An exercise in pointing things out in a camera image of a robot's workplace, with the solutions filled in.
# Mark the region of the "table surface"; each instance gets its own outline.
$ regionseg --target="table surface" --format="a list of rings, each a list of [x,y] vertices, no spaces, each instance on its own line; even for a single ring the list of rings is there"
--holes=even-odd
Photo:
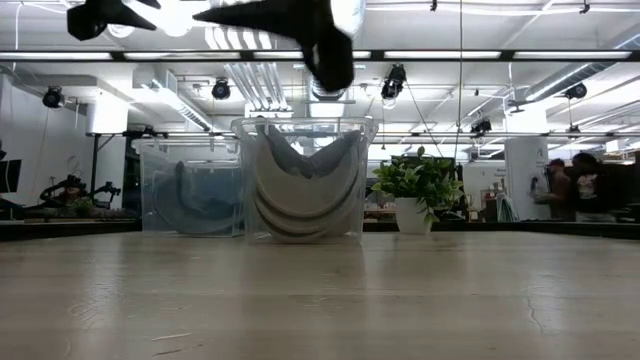
[[[0,359],[637,359],[640,242],[0,243]]]

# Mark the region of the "man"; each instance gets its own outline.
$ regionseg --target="man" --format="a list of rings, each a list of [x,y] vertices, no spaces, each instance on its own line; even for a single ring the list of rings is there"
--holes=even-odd
[[[549,163],[551,192],[537,196],[536,203],[549,204],[553,219],[574,221],[574,213],[569,207],[571,179],[565,174],[564,168],[562,159],[555,159]]]
[[[608,212],[612,208],[613,194],[609,177],[598,160],[587,153],[573,157],[576,176],[571,186],[571,202],[576,209],[577,222],[614,223]]]

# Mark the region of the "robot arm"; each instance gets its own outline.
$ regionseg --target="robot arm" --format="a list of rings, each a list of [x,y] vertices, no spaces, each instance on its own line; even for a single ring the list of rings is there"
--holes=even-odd
[[[111,197],[109,198],[108,202],[98,202],[94,200],[94,203],[96,204],[96,206],[105,208],[105,209],[110,209],[111,203],[113,202],[113,198],[116,196],[120,196],[120,194],[122,193],[122,189],[116,188],[115,186],[113,186],[113,182],[107,181],[107,183],[104,186],[97,188],[93,192],[89,193],[89,195],[87,196],[93,199],[94,196],[99,193],[109,193],[111,194]]]
[[[87,187],[87,185],[84,184],[82,180],[80,180],[80,178],[73,175],[69,175],[65,180],[57,183],[56,185],[53,185],[51,187],[44,189],[42,193],[40,193],[40,200],[44,201],[47,207],[51,207],[51,205],[66,207],[67,205],[65,203],[57,199],[57,197],[55,196],[55,192],[60,189],[64,189],[68,187],[75,187],[75,188],[84,190]]]

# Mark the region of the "spotlight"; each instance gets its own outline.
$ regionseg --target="spotlight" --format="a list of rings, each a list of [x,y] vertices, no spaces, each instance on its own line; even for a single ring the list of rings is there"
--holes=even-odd
[[[59,86],[50,86],[42,98],[42,103],[49,109],[59,109],[63,107],[64,95],[62,95],[62,88]]]
[[[570,125],[569,129],[567,129],[568,133],[576,133],[579,134],[580,133],[580,128],[578,127],[578,125]],[[569,139],[577,139],[577,136],[569,136]]]
[[[484,134],[489,131],[491,131],[491,120],[489,118],[482,118],[471,127],[471,132],[476,134]]]
[[[384,86],[382,87],[382,98],[384,100],[392,100],[398,97],[402,92],[402,83],[407,81],[407,72],[404,70],[404,65],[393,65],[389,76],[384,80]]]
[[[211,95],[216,100],[226,100],[231,96],[231,89],[229,89],[229,80],[227,78],[216,79],[216,84],[211,90]]]
[[[572,88],[570,88],[569,90],[564,92],[564,96],[566,98],[568,98],[569,100],[571,99],[582,99],[583,97],[587,96],[587,87],[584,86],[583,83],[580,83]]]
[[[160,9],[157,0],[139,1]],[[67,10],[67,32],[80,41],[98,37],[107,25],[125,25],[134,28],[155,30],[156,26],[135,13],[121,0],[87,0],[84,4]]]

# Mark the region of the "clear plastic storage bin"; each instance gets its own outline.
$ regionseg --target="clear plastic storage bin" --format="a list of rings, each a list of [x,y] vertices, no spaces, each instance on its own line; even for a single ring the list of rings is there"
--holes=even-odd
[[[362,236],[366,118],[238,119],[246,236],[321,242]]]
[[[231,237],[244,231],[237,140],[139,140],[143,231]]]

